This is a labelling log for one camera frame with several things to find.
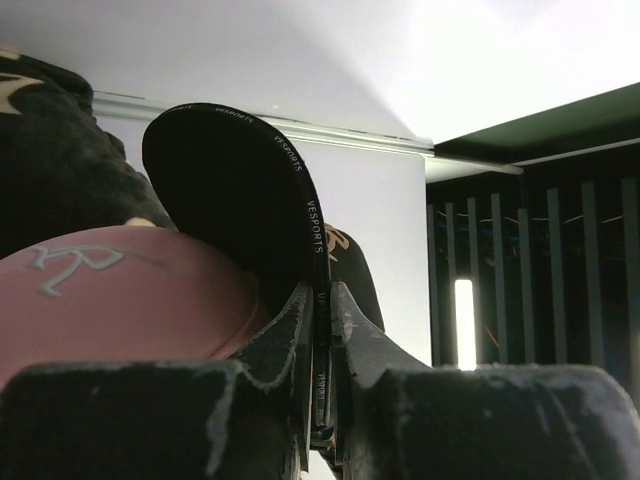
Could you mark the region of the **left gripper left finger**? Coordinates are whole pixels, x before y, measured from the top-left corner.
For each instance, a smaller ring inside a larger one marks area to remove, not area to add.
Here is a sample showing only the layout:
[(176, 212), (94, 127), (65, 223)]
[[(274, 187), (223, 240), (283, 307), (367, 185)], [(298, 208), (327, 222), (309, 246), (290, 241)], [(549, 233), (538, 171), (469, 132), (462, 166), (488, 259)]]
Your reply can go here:
[(308, 466), (313, 294), (227, 360), (49, 364), (1, 394), (5, 479), (297, 479)]

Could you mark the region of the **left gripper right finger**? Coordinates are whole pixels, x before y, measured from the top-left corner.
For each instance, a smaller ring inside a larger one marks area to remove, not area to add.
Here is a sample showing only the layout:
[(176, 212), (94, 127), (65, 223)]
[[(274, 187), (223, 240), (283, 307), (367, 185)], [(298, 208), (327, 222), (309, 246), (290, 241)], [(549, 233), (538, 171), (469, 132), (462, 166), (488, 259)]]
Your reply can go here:
[(595, 367), (430, 368), (332, 288), (347, 479), (635, 479), (639, 416)]

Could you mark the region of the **black baseball cap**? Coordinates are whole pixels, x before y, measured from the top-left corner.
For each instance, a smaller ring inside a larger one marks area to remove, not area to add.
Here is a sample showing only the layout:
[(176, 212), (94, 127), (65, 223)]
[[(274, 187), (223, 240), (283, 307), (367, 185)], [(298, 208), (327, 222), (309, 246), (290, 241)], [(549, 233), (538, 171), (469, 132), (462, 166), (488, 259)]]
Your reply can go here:
[(143, 165), (179, 231), (224, 253), (258, 281), (277, 315), (299, 283), (313, 294), (312, 424), (333, 429), (330, 296), (345, 283), (365, 317), (383, 327), (375, 284), (358, 243), (326, 223), (302, 155), (277, 128), (225, 105), (191, 103), (154, 119)]

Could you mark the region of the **dark slatted rack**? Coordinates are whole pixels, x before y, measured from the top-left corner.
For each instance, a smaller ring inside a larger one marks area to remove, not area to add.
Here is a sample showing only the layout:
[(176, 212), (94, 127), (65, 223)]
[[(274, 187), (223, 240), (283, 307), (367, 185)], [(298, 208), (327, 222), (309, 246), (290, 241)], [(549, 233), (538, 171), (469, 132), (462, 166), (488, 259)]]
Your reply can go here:
[(639, 379), (639, 88), (438, 144), (485, 164), (427, 186), (432, 362)]

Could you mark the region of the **black floral plush blanket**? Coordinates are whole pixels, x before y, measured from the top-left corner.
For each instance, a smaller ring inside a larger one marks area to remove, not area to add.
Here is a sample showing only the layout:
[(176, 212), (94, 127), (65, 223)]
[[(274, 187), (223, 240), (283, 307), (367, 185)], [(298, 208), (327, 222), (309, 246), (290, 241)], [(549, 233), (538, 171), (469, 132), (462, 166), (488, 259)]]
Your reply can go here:
[(80, 75), (1, 52), (1, 255), (105, 226), (173, 228)]

